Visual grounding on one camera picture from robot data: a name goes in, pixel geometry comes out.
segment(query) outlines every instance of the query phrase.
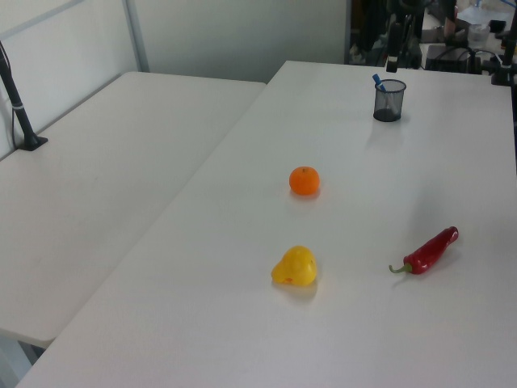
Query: red chili pepper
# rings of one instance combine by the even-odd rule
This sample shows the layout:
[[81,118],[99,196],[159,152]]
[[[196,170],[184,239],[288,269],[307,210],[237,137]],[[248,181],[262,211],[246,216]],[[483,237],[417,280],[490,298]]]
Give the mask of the red chili pepper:
[[406,256],[402,268],[395,271],[390,265],[389,270],[393,273],[410,272],[414,275],[420,275],[432,267],[445,252],[445,249],[457,239],[458,229],[451,226],[426,242],[411,255]]

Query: pen holder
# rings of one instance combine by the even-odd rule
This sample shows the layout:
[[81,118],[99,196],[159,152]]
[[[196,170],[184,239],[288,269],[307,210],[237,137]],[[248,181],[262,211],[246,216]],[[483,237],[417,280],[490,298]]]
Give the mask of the pen holder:
[[375,107],[373,117],[379,121],[390,122],[401,118],[402,100],[405,83],[396,79],[384,79],[381,86],[375,86]]

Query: cable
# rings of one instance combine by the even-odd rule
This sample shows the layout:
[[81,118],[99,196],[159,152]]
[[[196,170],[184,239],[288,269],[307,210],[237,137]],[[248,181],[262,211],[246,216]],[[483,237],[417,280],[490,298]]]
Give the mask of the cable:
[[438,62],[438,60],[439,60],[439,59],[442,59],[442,57],[443,57],[444,55],[447,55],[447,54],[449,54],[451,51],[454,51],[454,50],[456,50],[456,49],[461,49],[461,47],[451,47],[450,49],[445,50],[443,53],[441,53],[440,55],[438,55],[438,56],[433,60],[433,64],[434,64],[434,66],[432,66],[432,67],[436,68],[436,66],[437,66],[437,62]]
[[11,140],[13,141],[13,148],[15,151],[18,149],[15,140],[15,109],[11,109]]
[[[9,69],[9,73],[10,73],[11,72],[11,63],[9,62],[9,57],[7,56],[6,50],[3,48],[3,44],[2,44],[1,40],[0,40],[0,50],[2,50],[3,57],[6,58],[7,68]],[[13,142],[13,148],[15,150],[17,150],[18,147],[16,146],[16,141],[15,141],[15,109],[14,108],[11,109],[11,140]]]
[[505,4],[507,4],[508,6],[513,6],[514,8],[517,8],[517,6],[515,4],[512,4],[511,2],[508,2],[507,0],[499,0],[500,2],[504,2]]
[[0,40],[0,50],[2,50],[2,54],[4,58],[6,58],[7,67],[9,68],[9,71],[11,71],[11,63],[9,62],[9,57],[7,56],[6,50],[3,48],[2,41]]
[[460,54],[460,56],[458,57],[458,59],[456,59],[456,68],[458,70],[460,70],[460,61],[461,61],[461,58],[466,54],[466,53],[470,53],[470,52],[474,52],[474,56],[476,56],[476,54],[478,53],[488,53],[488,54],[492,54],[494,57],[497,57],[497,54],[496,53],[492,53],[491,51],[488,51],[488,50],[471,50],[470,48],[468,48],[466,51],[462,52]]

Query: white panel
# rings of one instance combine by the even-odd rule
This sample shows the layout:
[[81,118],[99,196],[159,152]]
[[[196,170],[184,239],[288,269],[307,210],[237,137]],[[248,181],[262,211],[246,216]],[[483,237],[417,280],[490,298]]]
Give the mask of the white panel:
[[0,36],[30,25],[81,0],[0,0]]
[[[83,0],[2,42],[36,132],[137,69],[122,0]],[[10,126],[11,102],[0,83],[0,158],[11,151]]]
[[343,63],[347,0],[132,0],[152,72],[268,82],[286,60]]

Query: pole base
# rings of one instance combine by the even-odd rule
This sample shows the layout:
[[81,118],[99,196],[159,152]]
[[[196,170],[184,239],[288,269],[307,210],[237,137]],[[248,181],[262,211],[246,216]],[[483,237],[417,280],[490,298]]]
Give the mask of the pole base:
[[24,151],[33,151],[37,148],[40,148],[40,146],[42,146],[43,144],[45,144],[48,139],[46,137],[39,137],[39,136],[35,136],[32,138],[32,142],[30,144],[27,144],[27,143],[23,143],[20,147],[18,147],[19,150],[24,150]]

